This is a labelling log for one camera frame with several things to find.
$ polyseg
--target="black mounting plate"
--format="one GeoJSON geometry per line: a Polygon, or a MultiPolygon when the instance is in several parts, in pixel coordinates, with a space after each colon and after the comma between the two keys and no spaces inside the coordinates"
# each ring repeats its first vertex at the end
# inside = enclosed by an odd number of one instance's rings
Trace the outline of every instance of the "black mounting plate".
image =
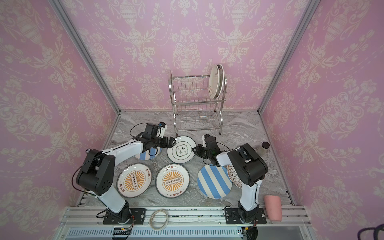
{"type": "MultiPolygon", "coordinates": [[[[135,217],[135,225],[143,225],[144,218],[145,218],[145,211],[146,209],[130,209],[132,215],[135,217]]],[[[131,225],[133,221],[133,218],[129,218],[128,222],[125,225],[131,225]]],[[[105,218],[103,220],[104,225],[116,225],[119,224],[115,217],[109,215],[108,213],[105,214],[105,218]]]]}
{"type": "MultiPolygon", "coordinates": [[[[243,222],[240,220],[237,207],[224,209],[224,214],[225,222],[227,224],[243,224],[243,222]]],[[[256,224],[266,224],[264,209],[261,207],[259,207],[259,210],[256,213],[256,224]]]]}

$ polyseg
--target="gray marble surface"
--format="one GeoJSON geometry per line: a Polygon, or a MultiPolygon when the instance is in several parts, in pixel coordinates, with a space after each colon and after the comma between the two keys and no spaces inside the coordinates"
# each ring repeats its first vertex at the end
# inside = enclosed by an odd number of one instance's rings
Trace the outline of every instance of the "gray marble surface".
{"type": "MultiPolygon", "coordinates": [[[[218,130],[208,130],[181,133],[179,132],[179,136],[189,136],[195,140],[196,144],[199,144],[201,143],[201,136],[205,133],[208,133],[212,136],[215,136],[218,142],[225,144],[231,149],[245,143],[249,143],[253,148],[256,149],[263,141],[267,140],[267,136],[263,129],[260,117],[256,112],[223,112],[223,119],[224,126],[221,135],[218,134],[218,130]]],[[[141,122],[165,122],[168,125],[168,130],[166,131],[165,135],[175,137],[172,112],[123,112],[109,147],[114,147],[130,140],[130,129],[134,125],[141,122]]],[[[139,125],[133,129],[132,134],[139,134],[144,130],[144,128],[144,124],[139,125]]],[[[290,199],[286,195],[286,189],[281,179],[281,173],[278,171],[273,154],[268,152],[267,155],[263,157],[263,159],[268,165],[269,172],[266,174],[260,189],[260,205],[264,205],[263,198],[265,195],[280,196],[282,205],[290,205],[290,199]]],[[[158,156],[151,160],[143,161],[135,157],[131,157],[122,162],[115,168],[114,182],[116,183],[118,176],[127,166],[135,163],[143,163],[149,166],[154,178],[151,182],[151,186],[144,194],[132,199],[127,199],[131,206],[236,206],[241,197],[242,190],[236,187],[234,184],[232,185],[230,193],[222,199],[210,199],[201,193],[197,185],[197,174],[205,164],[203,163],[202,158],[197,156],[194,156],[192,160],[183,164],[190,174],[188,190],[181,196],[174,199],[163,197],[156,190],[155,179],[160,169],[172,163],[167,156],[166,149],[163,149],[158,156]]],[[[85,205],[103,206],[103,204],[98,199],[92,197],[87,198],[85,205]]]]}

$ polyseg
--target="plate with orange sunburst pattern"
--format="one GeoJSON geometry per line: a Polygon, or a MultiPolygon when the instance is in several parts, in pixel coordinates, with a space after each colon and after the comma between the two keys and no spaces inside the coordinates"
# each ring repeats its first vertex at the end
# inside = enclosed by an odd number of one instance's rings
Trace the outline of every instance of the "plate with orange sunburst pattern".
{"type": "Polygon", "coordinates": [[[152,173],[147,165],[133,164],[125,168],[117,182],[117,189],[123,197],[137,197],[151,184],[152,173]]]}
{"type": "Polygon", "coordinates": [[[164,197],[178,197],[187,190],[188,186],[189,173],[179,164],[169,164],[157,174],[156,189],[164,197]]]}

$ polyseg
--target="damask wallpaper pattern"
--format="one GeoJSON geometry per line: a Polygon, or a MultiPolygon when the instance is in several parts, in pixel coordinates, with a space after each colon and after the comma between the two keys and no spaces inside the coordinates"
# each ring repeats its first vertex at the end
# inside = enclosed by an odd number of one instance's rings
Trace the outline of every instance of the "damask wallpaper pattern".
{"type": "Polygon", "coordinates": [[[0,232],[48,240],[116,117],[45,0],[0,2],[0,232]]]}
{"type": "Polygon", "coordinates": [[[308,0],[61,0],[121,109],[171,109],[173,75],[222,63],[229,109],[256,109],[308,0]]]}
{"type": "Polygon", "coordinates": [[[319,240],[384,222],[383,8],[322,0],[263,114],[319,240]]]}

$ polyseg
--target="two-tier dish rack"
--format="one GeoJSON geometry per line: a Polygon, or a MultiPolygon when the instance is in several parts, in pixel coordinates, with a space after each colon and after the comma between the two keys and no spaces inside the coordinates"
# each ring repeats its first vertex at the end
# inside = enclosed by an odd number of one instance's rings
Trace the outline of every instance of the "two-tier dish rack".
{"type": "Polygon", "coordinates": [[[223,128],[223,105],[227,91],[224,74],[223,91],[216,99],[209,96],[210,75],[172,76],[169,94],[172,103],[176,136],[181,131],[212,130],[223,128]]]}

